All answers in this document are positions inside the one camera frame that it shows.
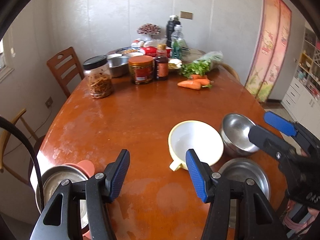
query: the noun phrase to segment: plastic bottle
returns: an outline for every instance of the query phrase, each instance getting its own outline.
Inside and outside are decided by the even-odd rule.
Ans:
[[[180,25],[179,16],[177,15],[170,15],[170,20],[166,26],[166,38],[167,38],[167,46],[171,47],[171,35],[174,32],[174,27],[176,25]]]
[[[183,34],[181,33],[181,25],[176,25],[174,27],[174,32],[171,35],[171,58],[182,58],[182,47],[185,44],[183,40]]]

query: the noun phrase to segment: window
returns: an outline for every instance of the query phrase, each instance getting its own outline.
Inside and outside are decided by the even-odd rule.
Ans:
[[[5,65],[3,40],[0,40],[0,82],[13,71],[12,68]]]

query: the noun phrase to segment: green vegetable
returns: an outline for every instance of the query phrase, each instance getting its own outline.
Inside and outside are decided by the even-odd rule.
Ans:
[[[198,60],[190,64],[182,65],[181,74],[189,78],[193,74],[204,76],[210,70],[210,60]]]
[[[209,85],[206,85],[206,86],[202,86],[203,88],[212,88],[212,85],[209,84]]]

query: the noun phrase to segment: black lid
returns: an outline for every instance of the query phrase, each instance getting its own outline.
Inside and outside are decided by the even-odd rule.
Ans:
[[[84,70],[91,70],[97,67],[101,67],[107,63],[107,56],[106,55],[101,55],[101,56],[95,56],[92,58],[87,59],[83,63],[83,68]]]

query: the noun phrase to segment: red package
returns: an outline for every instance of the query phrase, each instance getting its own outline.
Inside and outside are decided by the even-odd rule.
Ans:
[[[140,48],[140,49],[143,49],[147,56],[156,57],[157,48],[155,48],[155,47],[146,47],[146,48]],[[171,49],[167,47],[166,50],[167,50],[167,57],[169,58]]]

